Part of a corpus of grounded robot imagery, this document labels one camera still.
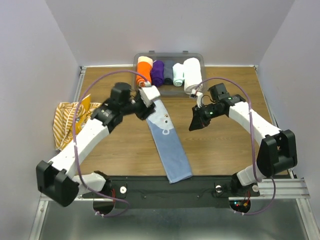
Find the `mint rolled towel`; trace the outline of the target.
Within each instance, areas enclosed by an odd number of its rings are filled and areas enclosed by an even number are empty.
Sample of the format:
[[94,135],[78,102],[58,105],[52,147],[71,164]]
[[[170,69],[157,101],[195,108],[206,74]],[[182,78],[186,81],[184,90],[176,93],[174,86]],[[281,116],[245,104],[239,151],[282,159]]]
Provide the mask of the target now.
[[181,63],[176,63],[172,67],[173,72],[173,85],[175,87],[181,87],[184,83],[184,65]]

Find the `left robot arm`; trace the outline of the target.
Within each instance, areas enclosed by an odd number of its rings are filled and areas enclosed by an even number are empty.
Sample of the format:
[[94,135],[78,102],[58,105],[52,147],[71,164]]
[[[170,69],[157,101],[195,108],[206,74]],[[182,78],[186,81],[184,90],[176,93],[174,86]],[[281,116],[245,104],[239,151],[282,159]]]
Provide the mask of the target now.
[[63,207],[70,205],[78,195],[95,191],[100,197],[111,193],[106,175],[92,173],[85,181],[80,175],[80,164],[94,147],[106,138],[126,115],[135,114],[147,119],[155,111],[160,92],[155,86],[141,87],[131,96],[131,85],[118,82],[110,96],[96,108],[83,129],[58,155],[36,166],[38,190]]

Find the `white rolled towel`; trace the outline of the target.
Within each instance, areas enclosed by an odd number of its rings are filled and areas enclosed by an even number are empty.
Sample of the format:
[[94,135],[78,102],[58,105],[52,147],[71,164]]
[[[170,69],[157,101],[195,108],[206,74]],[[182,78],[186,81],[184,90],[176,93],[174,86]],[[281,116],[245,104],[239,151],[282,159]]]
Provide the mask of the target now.
[[197,58],[188,58],[183,62],[183,77],[184,92],[189,95],[202,82],[201,64]]

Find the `purple rolled towel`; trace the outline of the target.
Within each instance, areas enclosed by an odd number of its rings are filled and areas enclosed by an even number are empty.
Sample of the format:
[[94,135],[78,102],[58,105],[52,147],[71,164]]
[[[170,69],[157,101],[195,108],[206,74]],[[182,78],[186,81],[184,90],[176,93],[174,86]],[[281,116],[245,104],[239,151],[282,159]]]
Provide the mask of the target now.
[[153,67],[150,72],[152,84],[156,87],[160,87],[164,83],[164,62],[156,60],[153,62]]

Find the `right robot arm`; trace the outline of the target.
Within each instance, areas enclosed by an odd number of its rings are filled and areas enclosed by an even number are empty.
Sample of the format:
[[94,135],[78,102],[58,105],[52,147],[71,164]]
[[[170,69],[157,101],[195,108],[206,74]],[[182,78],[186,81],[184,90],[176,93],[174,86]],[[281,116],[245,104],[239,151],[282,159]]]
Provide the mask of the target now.
[[273,177],[298,164],[296,137],[291,130],[281,130],[272,125],[252,108],[239,94],[230,95],[223,83],[209,88],[211,103],[203,103],[203,93],[192,89],[190,97],[196,99],[192,108],[190,131],[207,127],[211,119],[227,116],[240,124],[251,136],[259,150],[252,165],[231,177],[230,189],[235,195],[242,195],[248,186],[258,180]]

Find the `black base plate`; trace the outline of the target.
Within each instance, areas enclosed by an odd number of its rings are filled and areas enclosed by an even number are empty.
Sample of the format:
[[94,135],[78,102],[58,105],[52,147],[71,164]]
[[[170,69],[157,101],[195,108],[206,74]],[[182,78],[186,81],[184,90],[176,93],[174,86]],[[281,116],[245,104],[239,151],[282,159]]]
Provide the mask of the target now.
[[234,190],[230,175],[194,175],[173,184],[165,176],[111,176],[107,185],[132,209],[229,208],[230,198],[260,195],[251,185]]

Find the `dark grey rolled towel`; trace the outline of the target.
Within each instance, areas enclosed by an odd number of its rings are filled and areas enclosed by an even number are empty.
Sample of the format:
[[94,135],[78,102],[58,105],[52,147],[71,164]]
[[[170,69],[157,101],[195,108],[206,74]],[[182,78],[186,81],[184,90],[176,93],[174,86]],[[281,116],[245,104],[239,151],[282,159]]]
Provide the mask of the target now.
[[165,85],[172,85],[173,84],[173,60],[166,60],[164,62],[164,69],[163,69],[163,78]]

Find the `aluminium frame rail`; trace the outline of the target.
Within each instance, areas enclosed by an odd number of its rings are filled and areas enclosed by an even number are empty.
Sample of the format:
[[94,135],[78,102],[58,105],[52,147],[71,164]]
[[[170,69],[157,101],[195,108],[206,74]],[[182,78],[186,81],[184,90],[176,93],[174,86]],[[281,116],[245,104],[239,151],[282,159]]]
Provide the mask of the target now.
[[306,200],[301,178],[276,178],[276,174],[251,184],[259,196],[229,198],[228,208],[131,208],[106,185],[101,191],[79,194],[63,207],[48,196],[34,240],[317,240],[319,232],[296,227],[297,217],[284,221],[282,210],[269,206],[251,212],[252,201]]

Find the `light blue towel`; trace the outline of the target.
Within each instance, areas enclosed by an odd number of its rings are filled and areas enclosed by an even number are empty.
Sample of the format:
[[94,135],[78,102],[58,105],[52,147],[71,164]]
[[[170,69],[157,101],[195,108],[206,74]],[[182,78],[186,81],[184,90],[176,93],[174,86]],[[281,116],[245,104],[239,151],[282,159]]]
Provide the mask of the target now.
[[167,179],[175,184],[192,177],[191,165],[165,105],[160,99],[154,103],[146,121]]

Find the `orange rolled towel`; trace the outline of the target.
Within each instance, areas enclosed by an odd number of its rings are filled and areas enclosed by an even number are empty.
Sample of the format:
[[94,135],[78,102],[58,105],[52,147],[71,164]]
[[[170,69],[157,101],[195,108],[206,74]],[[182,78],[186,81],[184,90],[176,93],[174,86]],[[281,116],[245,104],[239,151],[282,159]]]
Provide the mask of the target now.
[[136,72],[143,75],[146,80],[140,75],[136,76],[136,84],[139,87],[148,87],[152,85],[151,70],[153,68],[153,60],[147,56],[140,56],[137,60]]

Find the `yellow striped towel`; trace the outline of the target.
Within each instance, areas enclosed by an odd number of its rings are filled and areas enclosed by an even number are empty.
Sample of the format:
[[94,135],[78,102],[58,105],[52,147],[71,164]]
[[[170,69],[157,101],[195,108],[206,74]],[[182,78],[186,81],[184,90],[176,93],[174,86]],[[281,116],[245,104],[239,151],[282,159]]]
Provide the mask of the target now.
[[[55,110],[52,131],[56,151],[62,151],[73,140],[73,118],[78,104],[78,102],[61,102]],[[83,129],[94,110],[100,105],[101,103],[91,102],[90,94],[81,101],[75,117],[76,134]]]

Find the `clear plastic bin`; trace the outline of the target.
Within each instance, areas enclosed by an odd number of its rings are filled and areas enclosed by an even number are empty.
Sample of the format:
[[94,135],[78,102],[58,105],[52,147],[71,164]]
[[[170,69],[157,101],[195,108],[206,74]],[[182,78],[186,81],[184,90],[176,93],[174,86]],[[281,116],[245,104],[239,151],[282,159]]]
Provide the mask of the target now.
[[[159,60],[159,61],[168,61],[171,60],[175,64],[180,63],[182,64],[185,60],[189,58],[196,58],[199,61],[200,64],[200,70],[201,70],[201,80],[206,79],[206,69],[205,69],[205,62],[204,58],[199,53],[192,53],[188,51],[183,52],[144,52],[144,53],[138,53],[134,56],[133,59],[133,70],[137,70],[137,64],[138,64],[138,58],[141,56],[149,57],[153,61]],[[159,92],[162,97],[188,97],[187,94],[184,91],[184,86],[174,86],[172,85],[162,85],[159,88]]]

